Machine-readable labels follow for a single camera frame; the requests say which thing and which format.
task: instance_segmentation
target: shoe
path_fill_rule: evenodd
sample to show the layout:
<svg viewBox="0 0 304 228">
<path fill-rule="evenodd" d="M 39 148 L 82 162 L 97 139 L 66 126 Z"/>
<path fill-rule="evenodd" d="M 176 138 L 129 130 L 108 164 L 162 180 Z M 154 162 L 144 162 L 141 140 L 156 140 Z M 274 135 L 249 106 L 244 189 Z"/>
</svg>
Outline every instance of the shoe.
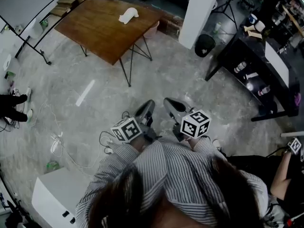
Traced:
<svg viewBox="0 0 304 228">
<path fill-rule="evenodd" d="M 30 102 L 31 93 L 32 93 L 32 90 L 30 89 L 30 87 L 28 87 L 27 92 L 25 93 L 26 96 L 28 97 L 27 102 Z"/>
<path fill-rule="evenodd" d="M 34 112 L 33 112 L 32 109 L 30 109 L 30 110 L 28 111 L 28 113 L 27 113 L 27 117 L 28 117 L 27 123 L 29 123 L 30 120 L 32 119 L 33 113 L 34 113 Z"/>
<path fill-rule="evenodd" d="M 212 144 L 214 145 L 214 147 L 219 151 L 222 152 L 222 147 L 220 146 L 220 143 L 218 141 L 218 139 L 215 139 Z"/>
<path fill-rule="evenodd" d="M 169 116 L 179 125 L 184 116 L 195 111 L 195 108 L 189 106 L 186 102 L 173 98 L 165 98 L 163 105 Z"/>
<path fill-rule="evenodd" d="M 141 105 L 134 114 L 134 118 L 142 130 L 145 140 L 152 143 L 157 135 L 153 128 L 151 127 L 153 123 L 153 112 L 155 108 L 155 102 L 153 100 L 147 101 L 145 104 Z"/>
</svg>

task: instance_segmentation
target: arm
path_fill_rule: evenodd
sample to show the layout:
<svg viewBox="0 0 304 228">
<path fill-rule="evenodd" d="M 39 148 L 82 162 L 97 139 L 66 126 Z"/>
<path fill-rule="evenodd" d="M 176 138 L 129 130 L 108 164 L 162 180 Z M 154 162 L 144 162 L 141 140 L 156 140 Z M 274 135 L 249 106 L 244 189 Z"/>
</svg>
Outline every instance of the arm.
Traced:
<svg viewBox="0 0 304 228">
<path fill-rule="evenodd" d="M 189 139 L 188 143 L 193 151 L 202 153 L 204 155 L 218 156 L 222 159 L 226 159 L 221 152 L 219 152 L 211 143 L 209 137 L 201 137 L 198 139 Z"/>
<path fill-rule="evenodd" d="M 143 150 L 144 140 L 140 136 L 134 139 L 130 144 L 109 143 L 114 153 L 100 161 L 97 173 L 90 182 L 83 198 L 76 207 L 76 220 L 78 227 L 87 227 L 90 208 L 94 202 L 95 196 L 109 182 L 115 180 L 130 164 L 140 155 Z"/>
<path fill-rule="evenodd" d="M 290 162 L 291 153 L 287 152 L 279 165 L 279 168 L 276 171 L 275 178 L 271 184 L 270 192 L 275 197 L 284 200 L 287 188 L 291 179 L 286 179 L 288 165 Z"/>
</svg>

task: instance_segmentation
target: white cabinet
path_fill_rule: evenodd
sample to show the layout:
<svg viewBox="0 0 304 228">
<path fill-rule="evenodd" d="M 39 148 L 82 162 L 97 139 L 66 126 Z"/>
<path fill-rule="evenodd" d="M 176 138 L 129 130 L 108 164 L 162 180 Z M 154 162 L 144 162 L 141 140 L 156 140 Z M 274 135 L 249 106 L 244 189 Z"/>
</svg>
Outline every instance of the white cabinet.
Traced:
<svg viewBox="0 0 304 228">
<path fill-rule="evenodd" d="M 51 227 L 76 228 L 75 208 L 86 188 L 81 175 L 62 168 L 37 178 L 32 205 Z"/>
</svg>

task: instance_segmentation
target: black trash bin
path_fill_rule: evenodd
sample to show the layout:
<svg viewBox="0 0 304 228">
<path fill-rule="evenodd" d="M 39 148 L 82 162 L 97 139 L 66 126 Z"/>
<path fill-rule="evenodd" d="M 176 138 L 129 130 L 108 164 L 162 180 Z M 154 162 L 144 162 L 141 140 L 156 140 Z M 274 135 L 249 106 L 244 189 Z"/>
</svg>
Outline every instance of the black trash bin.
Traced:
<svg viewBox="0 0 304 228">
<path fill-rule="evenodd" d="M 215 41 L 211 36 L 200 35 L 195 44 L 195 53 L 199 57 L 205 57 L 215 47 Z"/>
</svg>

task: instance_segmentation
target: cup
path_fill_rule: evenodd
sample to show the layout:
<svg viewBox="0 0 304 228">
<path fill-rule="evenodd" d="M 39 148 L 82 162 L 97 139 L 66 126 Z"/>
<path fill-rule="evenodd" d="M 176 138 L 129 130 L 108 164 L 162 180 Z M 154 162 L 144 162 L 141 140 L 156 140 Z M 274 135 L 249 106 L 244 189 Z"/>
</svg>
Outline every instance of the cup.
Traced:
<svg viewBox="0 0 304 228">
<path fill-rule="evenodd" d="M 249 22 L 250 24 L 255 24 L 255 22 L 257 22 L 257 17 L 254 14 L 250 14 Z"/>
<path fill-rule="evenodd" d="M 262 32 L 263 29 L 265 29 L 265 24 L 262 21 L 259 21 L 258 23 L 256 23 L 255 28 L 258 32 Z"/>
</svg>

